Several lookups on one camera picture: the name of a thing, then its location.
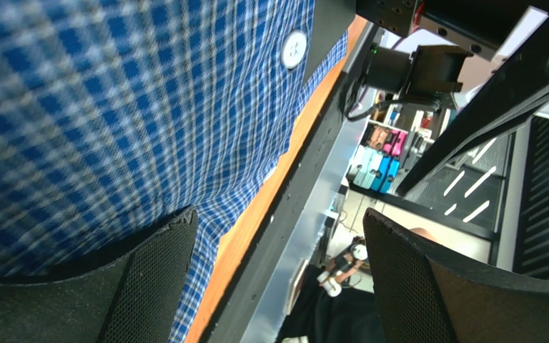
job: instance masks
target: screw hole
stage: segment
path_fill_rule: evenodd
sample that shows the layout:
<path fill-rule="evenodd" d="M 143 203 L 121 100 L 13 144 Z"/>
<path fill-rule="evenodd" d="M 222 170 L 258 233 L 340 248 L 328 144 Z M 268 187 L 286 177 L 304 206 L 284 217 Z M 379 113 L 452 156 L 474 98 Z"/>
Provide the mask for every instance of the screw hole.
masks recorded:
<path fill-rule="evenodd" d="M 473 51 L 476 54 L 479 54 L 482 52 L 482 47 L 477 44 L 471 44 L 471 51 Z"/>

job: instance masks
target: shirt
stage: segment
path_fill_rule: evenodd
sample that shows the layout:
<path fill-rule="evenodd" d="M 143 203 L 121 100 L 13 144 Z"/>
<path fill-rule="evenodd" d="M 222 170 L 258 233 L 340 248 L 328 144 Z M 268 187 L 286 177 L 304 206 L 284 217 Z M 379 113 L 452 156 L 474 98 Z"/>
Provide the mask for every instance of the shirt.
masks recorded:
<path fill-rule="evenodd" d="M 0 1 L 0 277 L 35 275 L 193 205 L 183 342 L 219 238 L 287 151 L 308 82 L 286 69 L 315 0 Z"/>

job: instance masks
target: black fabric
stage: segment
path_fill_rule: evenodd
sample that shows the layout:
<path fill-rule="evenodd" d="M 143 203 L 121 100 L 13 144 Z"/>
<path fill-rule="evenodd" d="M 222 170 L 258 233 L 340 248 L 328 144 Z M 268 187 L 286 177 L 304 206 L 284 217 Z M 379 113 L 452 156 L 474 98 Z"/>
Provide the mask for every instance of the black fabric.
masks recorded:
<path fill-rule="evenodd" d="M 368 209 L 363 219 L 374 290 L 388 342 L 456 342 L 429 261 L 397 237 L 393 225 L 396 223 L 373 209 Z M 398 227 L 400 232 L 407 232 Z"/>
<path fill-rule="evenodd" d="M 363 227 L 389 342 L 549 342 L 549 281 L 465 257 L 374 209 Z"/>
<path fill-rule="evenodd" d="M 310 343 L 385 342 L 374 294 L 349 288 L 332 298 L 319 287 L 320 273 L 317 267 L 307 268 L 300 296 L 277 342 L 301 336 L 308 336 Z"/>
<path fill-rule="evenodd" d="M 166 342 L 197 222 L 190 207 L 47 275 L 0 279 L 0 342 Z"/>

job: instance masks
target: black metal bracket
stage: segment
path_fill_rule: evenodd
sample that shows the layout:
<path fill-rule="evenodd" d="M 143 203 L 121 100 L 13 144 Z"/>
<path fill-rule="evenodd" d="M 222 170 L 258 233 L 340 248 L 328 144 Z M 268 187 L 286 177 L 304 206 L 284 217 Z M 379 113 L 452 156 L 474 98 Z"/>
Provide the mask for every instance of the black metal bracket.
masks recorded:
<path fill-rule="evenodd" d="M 406 195 L 451 158 L 513 131 L 549 101 L 549 18 L 497 70 L 406 176 Z"/>

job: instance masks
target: metal frame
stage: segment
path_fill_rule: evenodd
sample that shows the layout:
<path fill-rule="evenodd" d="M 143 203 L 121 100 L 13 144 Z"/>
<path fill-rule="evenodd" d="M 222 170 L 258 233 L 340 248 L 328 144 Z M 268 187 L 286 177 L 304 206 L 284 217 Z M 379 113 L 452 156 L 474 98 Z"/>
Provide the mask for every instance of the metal frame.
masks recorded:
<path fill-rule="evenodd" d="M 357 0 L 357 14 L 401 37 L 412 33 L 421 0 Z"/>
<path fill-rule="evenodd" d="M 525 219 L 522 218 L 522 209 L 528 207 L 529 198 L 526 196 L 526 190 L 530 189 L 530 179 L 532 171 L 528 166 L 532 166 L 535 163 L 535 154 L 534 154 L 534 145 L 537 140 L 537 125 L 530 123 L 530 131 L 528 133 L 528 142 L 526 148 L 526 160 L 524 164 L 524 174 L 522 179 L 522 190 L 523 195 L 520 197 L 520 208 L 518 211 L 518 227 L 516 228 L 516 237 L 515 237 L 515 249 L 513 255 L 513 271 L 519 273 L 520 268 L 522 267 L 522 261 L 518 258 L 523 252 L 523 242 L 525 239 L 525 230 L 521 230 L 521 227 L 526 227 Z"/>
<path fill-rule="evenodd" d="M 497 70 L 397 188 L 407 194 L 443 164 L 515 131 L 549 102 L 549 18 Z"/>
<path fill-rule="evenodd" d="M 383 125 L 380 122 L 376 122 L 373 120 L 369 120 L 368 123 L 370 124 L 377 124 L 380 126 L 387 126 Z M 510 167 L 512 164 L 512 158 L 513 158 L 513 149 L 514 149 L 514 137 L 515 134 L 512 134 L 511 138 L 508 142 L 508 149 L 506 151 L 505 155 L 505 164 L 503 166 L 505 173 L 502 176 L 499 175 L 492 175 L 492 178 L 497 178 L 502 180 L 503 185 L 501 189 L 501 193 L 498 196 L 498 204 L 499 207 L 497 209 L 497 216 L 495 218 L 495 227 L 491 229 L 487 229 L 484 227 L 480 227 L 478 225 L 472 224 L 472 223 L 464 223 L 462 220 L 455 218 L 455 217 L 449 217 L 445 216 L 441 213 L 434 212 L 427 207 L 424 207 L 420 204 L 415 204 L 413 202 L 405 201 L 403 198 L 396 197 L 391 194 L 381 194 L 379 192 L 375 192 L 371 189 L 363 189 L 360 188 L 350 182 L 350 188 L 354 192 L 363 194 L 365 196 L 371 197 L 373 199 L 379 199 L 380 201 L 383 201 L 385 203 L 391 204 L 395 207 L 398 207 L 400 209 L 404 209 L 405 211 L 409 211 L 412 213 L 415 213 L 416 215 L 419 215 L 423 218 L 433 220 L 434 222 L 437 222 L 439 224 L 445 225 L 447 227 L 450 227 L 452 229 L 456 229 L 461 232 L 465 232 L 467 234 L 471 234 L 474 237 L 478 237 L 481 239 L 488 240 L 490 245 L 490 255 L 489 255 L 489 264 L 496 265 L 497 263 L 497 256 L 498 256 L 498 244 L 500 239 L 500 232 L 503 227 L 503 212 L 505 211 L 506 206 L 506 200 L 507 200 L 507 190 L 508 190 L 508 182 L 509 182 L 509 176 L 510 176 Z M 457 166 L 453 166 L 450 164 L 446 164 L 446 167 L 459 170 Z M 475 170 L 477 172 L 484 172 L 483 170 L 479 170 L 476 167 L 474 167 L 471 164 L 465 164 L 465 168 Z"/>
<path fill-rule="evenodd" d="M 419 26 L 491 60 L 530 7 L 549 12 L 548 0 L 429 0 Z"/>

